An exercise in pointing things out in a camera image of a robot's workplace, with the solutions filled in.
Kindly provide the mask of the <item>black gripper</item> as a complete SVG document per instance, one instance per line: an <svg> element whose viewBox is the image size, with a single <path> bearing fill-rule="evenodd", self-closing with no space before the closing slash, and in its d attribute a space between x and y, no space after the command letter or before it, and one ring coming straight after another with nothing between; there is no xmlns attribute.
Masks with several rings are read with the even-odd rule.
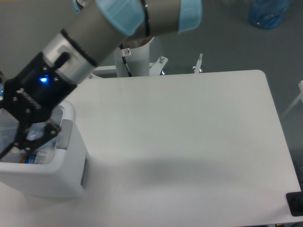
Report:
<svg viewBox="0 0 303 227"><path fill-rule="evenodd" d="M24 150L31 154L59 134L61 128L50 116L52 110L77 87L59 73L70 57L69 53L63 52L51 63L40 52L16 77L4 83L0 108L18 122L18 127L13 140L0 152L1 159L9 152ZM30 110L28 122L27 109ZM38 122L42 122L40 134L36 139L28 139L32 124Z"/></svg>

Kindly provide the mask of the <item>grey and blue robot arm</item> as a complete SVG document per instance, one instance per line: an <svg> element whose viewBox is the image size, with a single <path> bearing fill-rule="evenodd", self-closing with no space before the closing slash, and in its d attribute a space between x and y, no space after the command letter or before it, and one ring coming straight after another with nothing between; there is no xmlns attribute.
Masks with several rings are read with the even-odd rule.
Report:
<svg viewBox="0 0 303 227"><path fill-rule="evenodd" d="M2 151L28 154L55 138L61 128L53 109L122 43L195 29L200 0L75 1L78 15L14 78L1 76L0 102L17 122L15 137Z"/></svg>

